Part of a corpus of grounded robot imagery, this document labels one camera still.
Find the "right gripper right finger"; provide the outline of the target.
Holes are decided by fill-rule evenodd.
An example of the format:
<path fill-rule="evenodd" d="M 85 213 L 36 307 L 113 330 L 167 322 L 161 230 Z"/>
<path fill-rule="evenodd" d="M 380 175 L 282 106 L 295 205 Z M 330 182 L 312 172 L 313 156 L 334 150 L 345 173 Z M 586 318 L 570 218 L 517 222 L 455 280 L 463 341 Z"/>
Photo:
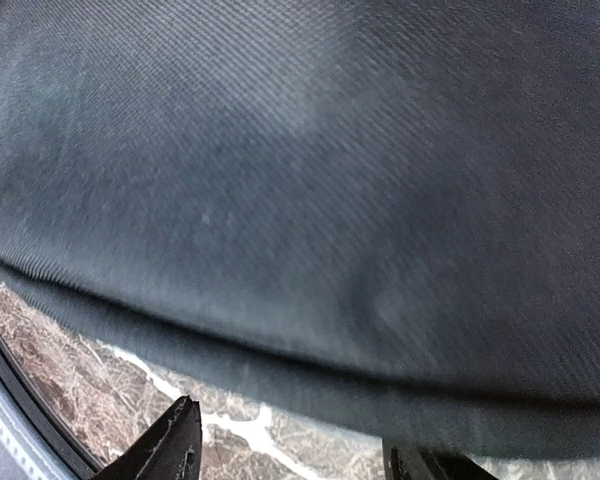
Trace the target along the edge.
<path fill-rule="evenodd" d="M 382 440 L 387 480 L 497 480 L 465 455 L 407 448 L 392 439 Z"/>

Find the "black student backpack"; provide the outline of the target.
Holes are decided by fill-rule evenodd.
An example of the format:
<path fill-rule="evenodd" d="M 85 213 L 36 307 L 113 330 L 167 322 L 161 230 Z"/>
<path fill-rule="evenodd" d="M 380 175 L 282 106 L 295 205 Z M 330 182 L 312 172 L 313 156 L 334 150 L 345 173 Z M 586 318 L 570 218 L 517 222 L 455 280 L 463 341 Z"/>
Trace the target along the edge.
<path fill-rule="evenodd" d="M 600 1 L 0 1 L 0 279 L 327 424 L 600 456 Z"/>

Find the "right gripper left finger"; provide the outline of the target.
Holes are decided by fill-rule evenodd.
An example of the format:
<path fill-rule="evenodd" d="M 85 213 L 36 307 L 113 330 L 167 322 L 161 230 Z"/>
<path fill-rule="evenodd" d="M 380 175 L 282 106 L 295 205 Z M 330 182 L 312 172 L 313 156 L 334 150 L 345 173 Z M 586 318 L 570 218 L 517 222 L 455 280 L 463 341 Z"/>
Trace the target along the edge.
<path fill-rule="evenodd" d="M 198 480 L 202 458 L 200 406 L 178 398 L 118 459 L 93 480 Z"/>

